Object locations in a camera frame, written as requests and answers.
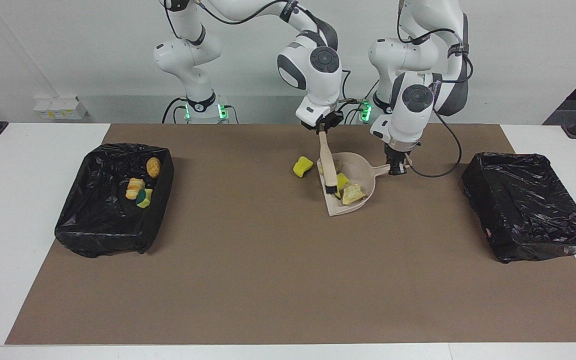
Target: black garbage bag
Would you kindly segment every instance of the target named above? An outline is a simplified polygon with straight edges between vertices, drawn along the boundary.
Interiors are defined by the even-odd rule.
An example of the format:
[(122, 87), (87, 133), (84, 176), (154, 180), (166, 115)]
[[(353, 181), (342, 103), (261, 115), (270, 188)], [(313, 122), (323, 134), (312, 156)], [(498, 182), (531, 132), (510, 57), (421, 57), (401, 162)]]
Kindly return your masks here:
[(576, 254), (576, 203), (545, 156), (478, 153), (461, 178), (500, 262)]
[[(146, 162), (161, 162), (158, 178), (151, 178)], [(55, 237), (78, 255), (96, 258), (125, 251), (143, 254), (162, 224), (174, 176), (167, 148), (134, 143), (101, 145), (81, 164), (61, 210)], [(130, 178), (153, 189), (149, 207), (126, 198)]]

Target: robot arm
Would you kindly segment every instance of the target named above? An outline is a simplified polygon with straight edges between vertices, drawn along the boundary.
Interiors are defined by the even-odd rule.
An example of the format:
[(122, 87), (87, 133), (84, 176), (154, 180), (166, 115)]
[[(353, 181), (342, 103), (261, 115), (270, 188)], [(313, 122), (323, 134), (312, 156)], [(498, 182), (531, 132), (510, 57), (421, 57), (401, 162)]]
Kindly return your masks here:
[[(201, 108), (206, 109), (205, 105), (210, 104), (202, 100), (214, 98), (215, 92), (208, 76), (194, 67), (221, 55), (218, 39), (206, 34), (197, 17), (197, 6), (206, 7), (199, 0), (159, 1), (172, 15), (171, 26), (183, 46), (180, 40), (163, 43), (155, 50), (155, 61), (163, 71), (183, 82), (189, 102), (200, 103)], [(316, 128), (323, 118), (334, 112), (339, 98), (342, 71), (337, 55), (337, 33), (296, 0), (268, 1), (206, 0), (232, 20), (230, 24), (242, 23), (251, 16), (274, 15), (298, 30), (297, 37), (277, 57), (277, 66), (284, 82), (307, 92), (295, 114), (307, 127)]]
[[(432, 112), (451, 116), (468, 96), (468, 21), (457, 0), (400, 0), (397, 24), (411, 39), (378, 39), (370, 62), (379, 73), (375, 116), (370, 132), (385, 143), (390, 174), (400, 175), (406, 154), (418, 145)], [(430, 73), (439, 59), (430, 34), (448, 46), (445, 75)]]

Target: green light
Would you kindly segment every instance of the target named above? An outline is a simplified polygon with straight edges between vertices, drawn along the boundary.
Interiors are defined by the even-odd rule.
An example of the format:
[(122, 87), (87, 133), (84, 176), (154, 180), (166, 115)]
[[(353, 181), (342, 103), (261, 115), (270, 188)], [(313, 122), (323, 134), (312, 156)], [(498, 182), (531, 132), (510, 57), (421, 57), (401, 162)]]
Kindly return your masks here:
[(228, 119), (228, 110), (226, 110), (222, 105), (219, 105), (219, 117), (221, 120)]
[(373, 111), (373, 106), (368, 101), (363, 102), (363, 109), (361, 110), (361, 121), (368, 123), (370, 121), (370, 112)]

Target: brown table surface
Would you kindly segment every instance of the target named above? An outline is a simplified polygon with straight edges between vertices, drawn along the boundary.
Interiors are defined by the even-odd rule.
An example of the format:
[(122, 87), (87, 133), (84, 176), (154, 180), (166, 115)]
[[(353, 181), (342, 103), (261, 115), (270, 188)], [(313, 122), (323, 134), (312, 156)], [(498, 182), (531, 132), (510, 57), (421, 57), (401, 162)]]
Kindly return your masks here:
[[(512, 153), (498, 125), (455, 125), (450, 176), (378, 178), (359, 211), (329, 218), (318, 140), (298, 125), (112, 125), (104, 142), (169, 148), (173, 191), (153, 247), (86, 259), (55, 242), (7, 344), (576, 342), (576, 259), (494, 260), (460, 175)], [(364, 126), (333, 152), (384, 163)], [(455, 161), (431, 124), (416, 166)]]

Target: white table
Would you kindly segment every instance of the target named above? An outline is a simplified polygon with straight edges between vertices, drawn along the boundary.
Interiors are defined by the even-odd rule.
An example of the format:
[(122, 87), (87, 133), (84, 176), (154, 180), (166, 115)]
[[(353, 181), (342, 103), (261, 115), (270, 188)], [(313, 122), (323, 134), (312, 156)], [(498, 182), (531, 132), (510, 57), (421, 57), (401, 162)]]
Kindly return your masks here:
[[(576, 140), (559, 127), (504, 125), (517, 153), (552, 162), (576, 202)], [(107, 124), (11, 123), (0, 135), (0, 359), (576, 360), (576, 343), (236, 346), (4, 346), (48, 254), (82, 158)]]

